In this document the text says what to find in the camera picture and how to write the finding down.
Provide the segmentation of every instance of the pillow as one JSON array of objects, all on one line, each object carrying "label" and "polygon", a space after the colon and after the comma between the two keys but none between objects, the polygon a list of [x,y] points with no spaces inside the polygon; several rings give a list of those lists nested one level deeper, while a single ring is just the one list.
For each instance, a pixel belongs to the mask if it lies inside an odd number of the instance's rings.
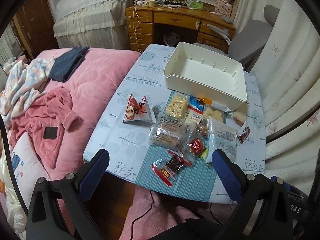
[{"label": "pillow", "polygon": [[29,209],[33,190],[38,178],[51,178],[39,161],[27,132],[23,133],[12,154],[12,167],[23,201]]}]

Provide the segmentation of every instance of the white curtain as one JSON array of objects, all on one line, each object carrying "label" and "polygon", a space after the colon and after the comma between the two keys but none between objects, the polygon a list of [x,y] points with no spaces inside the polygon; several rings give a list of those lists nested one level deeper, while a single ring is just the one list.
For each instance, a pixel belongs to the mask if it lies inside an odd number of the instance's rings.
[{"label": "white curtain", "polygon": [[14,42],[18,42],[18,39],[13,33],[13,30],[10,26],[10,24],[7,26],[7,28],[4,30],[4,33],[2,34],[0,38],[0,63],[1,65],[4,65],[11,57],[14,55],[12,54],[12,44]]},{"label": "white curtain", "polygon": [[250,20],[265,21],[266,4],[280,12],[250,72],[259,85],[267,139],[278,138],[267,144],[265,174],[309,193],[320,148],[320,37],[294,0],[240,0],[237,31]]}]

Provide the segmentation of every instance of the gray office chair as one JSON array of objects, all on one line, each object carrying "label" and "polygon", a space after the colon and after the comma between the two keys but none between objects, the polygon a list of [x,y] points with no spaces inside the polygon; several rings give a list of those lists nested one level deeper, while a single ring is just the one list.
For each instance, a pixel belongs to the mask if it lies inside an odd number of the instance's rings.
[{"label": "gray office chair", "polygon": [[229,45],[228,54],[205,44],[194,43],[194,45],[218,52],[244,65],[264,48],[277,20],[279,11],[280,9],[277,7],[269,4],[266,5],[263,13],[269,24],[258,20],[252,20],[237,36],[234,37],[232,41],[229,39],[229,33],[227,30],[222,30],[216,26],[207,24],[211,30],[221,35],[227,41]]}]

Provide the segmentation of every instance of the pink bathrobe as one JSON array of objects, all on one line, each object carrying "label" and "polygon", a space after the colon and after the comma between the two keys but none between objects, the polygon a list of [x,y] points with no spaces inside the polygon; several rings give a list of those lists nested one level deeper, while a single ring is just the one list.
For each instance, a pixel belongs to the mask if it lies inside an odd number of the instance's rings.
[{"label": "pink bathrobe", "polygon": [[[64,87],[56,88],[36,99],[24,115],[12,120],[10,144],[14,147],[23,132],[28,132],[44,167],[53,169],[64,131],[68,131],[78,117],[78,114],[72,111],[69,90]],[[43,138],[46,127],[58,127],[55,139]]]}]

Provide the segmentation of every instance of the wooden floor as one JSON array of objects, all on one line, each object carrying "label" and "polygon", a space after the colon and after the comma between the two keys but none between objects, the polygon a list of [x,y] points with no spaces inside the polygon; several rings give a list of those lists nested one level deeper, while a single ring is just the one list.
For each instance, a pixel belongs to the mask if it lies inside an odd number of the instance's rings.
[{"label": "wooden floor", "polygon": [[[93,220],[109,240],[118,240],[129,207],[132,205],[135,185],[105,173],[90,201],[85,206]],[[175,198],[161,194],[161,199],[170,206],[184,206],[196,213],[206,203]]]}]

